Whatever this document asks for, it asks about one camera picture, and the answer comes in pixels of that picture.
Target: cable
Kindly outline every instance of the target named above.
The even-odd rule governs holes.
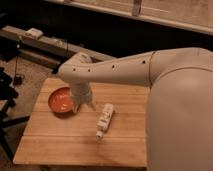
[[[21,43],[22,43],[22,37],[18,36],[19,41],[17,44],[17,50],[20,49]],[[23,82],[23,79],[25,79],[25,76],[23,74],[17,74],[17,68],[18,68],[18,55],[16,56],[16,61],[15,61],[15,75],[13,78],[13,86],[15,88],[16,85],[21,85]]]

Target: wooden table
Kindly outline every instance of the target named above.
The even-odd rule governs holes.
[[[96,111],[82,105],[76,115],[56,116],[47,104],[67,86],[48,78],[41,89],[14,157],[15,164],[145,167],[145,108],[148,88],[92,83]],[[116,113],[101,142],[96,123],[105,103]]]

